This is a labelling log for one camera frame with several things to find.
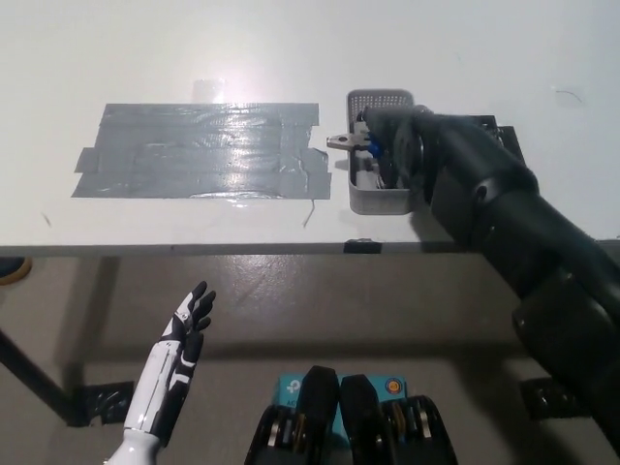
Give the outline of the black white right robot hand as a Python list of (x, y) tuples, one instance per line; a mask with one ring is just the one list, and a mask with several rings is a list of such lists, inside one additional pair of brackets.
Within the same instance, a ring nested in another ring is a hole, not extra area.
[(424, 105), (366, 107), (358, 120), (367, 128), (364, 149), (374, 159), (381, 189), (409, 189), (423, 170), (422, 130), (434, 112)]

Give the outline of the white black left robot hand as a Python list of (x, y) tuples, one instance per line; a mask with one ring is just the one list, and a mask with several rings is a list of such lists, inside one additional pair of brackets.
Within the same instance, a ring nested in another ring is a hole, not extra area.
[(189, 393), (215, 297), (204, 281), (185, 296), (152, 346), (134, 391), (124, 427), (155, 437), (163, 448)]

